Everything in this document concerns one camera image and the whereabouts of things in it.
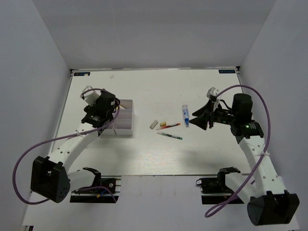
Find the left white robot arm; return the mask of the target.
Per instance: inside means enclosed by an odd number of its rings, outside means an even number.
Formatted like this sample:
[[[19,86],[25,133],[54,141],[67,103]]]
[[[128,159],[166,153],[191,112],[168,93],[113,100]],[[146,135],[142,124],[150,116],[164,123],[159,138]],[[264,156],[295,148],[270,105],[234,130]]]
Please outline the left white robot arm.
[[[100,94],[87,90],[81,98],[88,104],[85,116],[72,137],[46,157],[37,157],[32,164],[31,191],[56,203],[70,192],[102,189],[101,173],[90,167],[70,171],[70,167],[84,149],[106,130],[118,115],[120,101],[112,93]]]

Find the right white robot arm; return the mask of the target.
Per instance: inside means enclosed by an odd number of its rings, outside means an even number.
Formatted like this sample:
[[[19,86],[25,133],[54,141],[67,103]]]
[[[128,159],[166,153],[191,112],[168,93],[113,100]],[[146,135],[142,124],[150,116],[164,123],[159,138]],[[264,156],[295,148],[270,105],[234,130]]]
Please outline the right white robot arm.
[[[230,199],[238,198],[246,204],[255,226],[288,224],[299,206],[299,198],[287,191],[264,150],[264,133],[252,119],[252,106],[251,96],[243,93],[234,95],[228,109],[210,96],[207,104],[192,114],[189,123],[203,130],[212,128],[214,123],[229,125],[251,168],[248,177],[235,167],[221,168],[216,178],[202,180],[203,193],[231,193]]]

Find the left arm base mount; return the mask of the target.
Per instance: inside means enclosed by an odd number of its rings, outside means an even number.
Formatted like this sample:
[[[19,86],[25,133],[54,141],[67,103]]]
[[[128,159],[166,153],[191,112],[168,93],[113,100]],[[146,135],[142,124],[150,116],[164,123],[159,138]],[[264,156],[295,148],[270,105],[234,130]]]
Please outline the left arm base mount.
[[[120,196],[121,176],[103,176],[99,186],[90,190],[72,191],[71,203],[115,204]]]

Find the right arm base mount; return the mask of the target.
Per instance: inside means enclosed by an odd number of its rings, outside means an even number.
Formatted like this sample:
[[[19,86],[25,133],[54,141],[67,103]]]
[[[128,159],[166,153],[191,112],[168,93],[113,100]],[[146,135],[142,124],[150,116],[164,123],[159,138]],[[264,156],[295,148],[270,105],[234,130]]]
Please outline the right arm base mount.
[[[233,191],[226,186],[220,186],[217,178],[199,178],[195,182],[201,188],[201,199],[203,205],[216,205],[227,201]]]

